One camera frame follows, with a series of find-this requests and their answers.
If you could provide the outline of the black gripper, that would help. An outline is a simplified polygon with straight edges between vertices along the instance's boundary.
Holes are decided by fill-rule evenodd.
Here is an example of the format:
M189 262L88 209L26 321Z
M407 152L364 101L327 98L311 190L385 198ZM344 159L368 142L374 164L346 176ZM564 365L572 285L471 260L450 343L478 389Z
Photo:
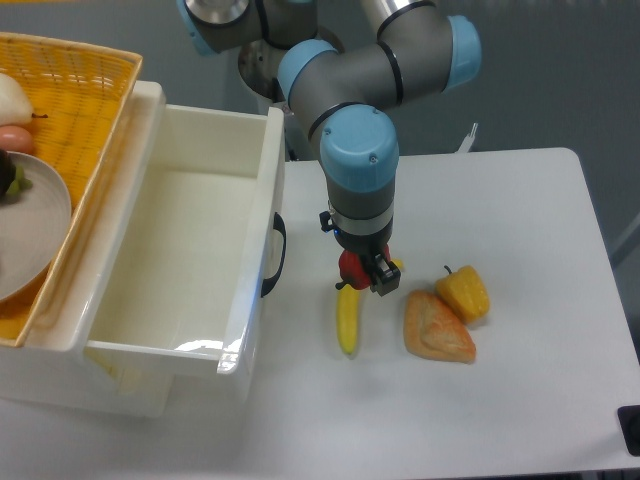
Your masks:
M382 252L391 238L393 221L390 220L384 228L367 235L355 235L339 228L331 219L328 211L319 214L321 230L331 232L338 244L352 253L373 257L371 266L371 289L379 296L385 296L399 287L401 270L398 265L389 260Z

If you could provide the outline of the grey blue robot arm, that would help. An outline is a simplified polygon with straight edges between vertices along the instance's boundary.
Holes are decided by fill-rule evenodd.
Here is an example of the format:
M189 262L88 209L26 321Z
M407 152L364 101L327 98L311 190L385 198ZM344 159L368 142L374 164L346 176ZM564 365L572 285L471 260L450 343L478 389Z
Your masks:
M372 44L340 51L320 35L314 1L181 1L177 8L203 55L255 47L272 62L265 93L293 112L325 174L321 227L342 248L340 286L395 290L388 243L399 146L387 110L473 80L480 36L433 1L366 1Z

